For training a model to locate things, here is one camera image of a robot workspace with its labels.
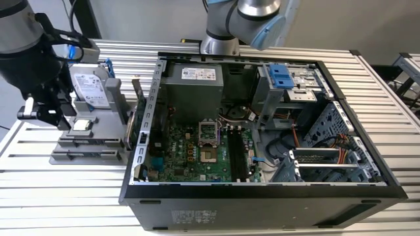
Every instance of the robotic arm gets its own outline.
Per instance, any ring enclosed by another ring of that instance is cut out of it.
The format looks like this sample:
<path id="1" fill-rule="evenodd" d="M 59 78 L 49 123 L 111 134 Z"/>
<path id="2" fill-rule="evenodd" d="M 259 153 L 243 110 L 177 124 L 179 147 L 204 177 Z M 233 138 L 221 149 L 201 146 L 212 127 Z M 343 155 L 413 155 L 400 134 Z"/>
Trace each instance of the robotic arm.
<path id="1" fill-rule="evenodd" d="M 203 54 L 239 55 L 239 39 L 259 50 L 273 44 L 285 22 L 279 15 L 280 0 L 208 0 L 208 4 Z M 64 116 L 75 116 L 76 111 L 67 63 L 96 63 L 95 43 L 75 31 L 55 29 L 47 15 L 33 13 L 27 0 L 0 0 L 0 29 L 0 76 L 20 89 L 25 100 L 17 118 L 69 130 Z M 80 57 L 57 57 L 52 45 L 59 44 L 79 48 Z"/>
<path id="2" fill-rule="evenodd" d="M 84 48 L 92 48 L 92 42 L 77 32 L 55 29 L 47 15 L 33 13 L 27 0 L 0 1 L 0 29 L 0 76 L 20 89 L 25 100 L 17 118 L 71 129 L 64 116 L 75 116 L 76 111 L 67 62 L 81 61 Z M 57 57 L 52 45 L 59 44 L 80 48 L 81 56 L 73 60 Z"/>
<path id="3" fill-rule="evenodd" d="M 208 0 L 207 38 L 201 54 L 239 55 L 239 39 L 264 50 L 273 45 L 285 23 L 280 0 Z"/>

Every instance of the ram slot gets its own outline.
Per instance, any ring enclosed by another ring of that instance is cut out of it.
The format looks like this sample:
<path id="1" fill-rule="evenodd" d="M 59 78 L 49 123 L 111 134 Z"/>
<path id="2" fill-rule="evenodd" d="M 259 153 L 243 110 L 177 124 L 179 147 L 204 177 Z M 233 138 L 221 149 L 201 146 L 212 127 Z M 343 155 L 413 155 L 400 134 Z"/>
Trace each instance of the ram slot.
<path id="1" fill-rule="evenodd" d="M 245 182 L 248 178 L 247 160 L 241 132 L 237 129 L 228 130 L 228 148 L 231 159 L 232 181 Z"/>

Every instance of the slotted aluminum rail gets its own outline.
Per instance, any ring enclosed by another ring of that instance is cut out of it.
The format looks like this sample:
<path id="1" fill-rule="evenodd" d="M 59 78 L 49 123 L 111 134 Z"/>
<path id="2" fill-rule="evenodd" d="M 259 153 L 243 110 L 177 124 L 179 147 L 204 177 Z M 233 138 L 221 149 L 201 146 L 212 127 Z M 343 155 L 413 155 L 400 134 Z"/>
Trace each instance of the slotted aluminum rail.
<path id="1" fill-rule="evenodd" d="M 148 94 L 157 52 L 197 53 L 197 44 L 97 40 L 100 59 L 111 58 L 123 93 L 133 99 L 131 80 Z M 340 230 L 143 231 L 119 205 L 124 166 L 49 165 L 61 134 L 55 128 L 16 122 L 0 144 L 0 235 L 420 235 L 420 125 L 360 56 L 349 51 L 243 46 L 251 57 L 324 61 L 409 199 Z"/>

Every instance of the green motherboard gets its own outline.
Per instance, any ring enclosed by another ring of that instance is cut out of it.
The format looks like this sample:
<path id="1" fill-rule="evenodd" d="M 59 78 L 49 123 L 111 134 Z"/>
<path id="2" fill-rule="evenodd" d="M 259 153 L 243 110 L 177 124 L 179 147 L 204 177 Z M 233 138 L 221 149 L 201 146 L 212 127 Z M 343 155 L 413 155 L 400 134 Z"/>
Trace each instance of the green motherboard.
<path id="1" fill-rule="evenodd" d="M 205 126 L 201 135 L 211 136 L 211 127 Z M 164 157 L 152 157 L 149 181 L 159 182 L 232 182 L 228 130 L 217 131 L 219 145 L 200 147 L 199 126 L 176 125 L 169 128 L 168 145 Z M 255 146 L 249 130 L 241 131 L 244 164 L 249 182 L 260 182 L 259 167 L 252 163 Z"/>

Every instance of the power supply label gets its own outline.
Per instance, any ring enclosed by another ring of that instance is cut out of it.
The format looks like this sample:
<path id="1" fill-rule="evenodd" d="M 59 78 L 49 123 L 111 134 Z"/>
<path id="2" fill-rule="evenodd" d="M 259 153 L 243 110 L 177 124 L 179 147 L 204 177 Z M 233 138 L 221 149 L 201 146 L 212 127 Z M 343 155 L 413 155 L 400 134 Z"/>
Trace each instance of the power supply label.
<path id="1" fill-rule="evenodd" d="M 212 224 L 216 220 L 216 210 L 173 210 L 175 224 Z"/>
<path id="2" fill-rule="evenodd" d="M 184 80 L 216 80 L 216 69 L 184 68 L 181 79 L 184 79 Z"/>
<path id="3" fill-rule="evenodd" d="M 108 108 L 108 98 L 103 83 L 96 75 L 75 74 L 76 86 L 79 87 L 79 97 L 95 108 Z"/>

